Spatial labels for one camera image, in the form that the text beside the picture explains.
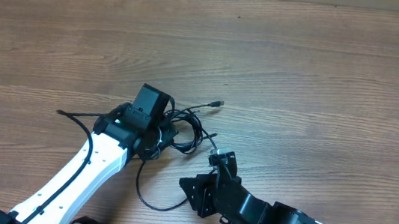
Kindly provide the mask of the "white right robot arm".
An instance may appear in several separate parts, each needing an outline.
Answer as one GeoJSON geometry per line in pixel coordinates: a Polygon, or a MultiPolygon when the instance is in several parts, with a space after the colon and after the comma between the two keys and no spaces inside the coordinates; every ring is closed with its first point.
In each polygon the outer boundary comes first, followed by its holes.
{"type": "Polygon", "coordinates": [[[212,150],[208,161],[213,168],[211,174],[181,178],[179,183],[200,218],[220,214],[227,224],[323,224],[301,210],[253,196],[237,176],[233,151],[212,150]]]}

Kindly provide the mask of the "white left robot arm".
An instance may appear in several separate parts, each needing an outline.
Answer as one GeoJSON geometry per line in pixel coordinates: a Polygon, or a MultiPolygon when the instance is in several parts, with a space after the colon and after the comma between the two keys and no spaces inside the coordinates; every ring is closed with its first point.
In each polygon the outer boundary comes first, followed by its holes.
{"type": "Polygon", "coordinates": [[[172,111],[147,112],[125,103],[98,114],[81,150],[48,183],[11,211],[0,210],[0,224],[70,224],[87,200],[134,156],[153,160],[177,132],[172,111]]]}

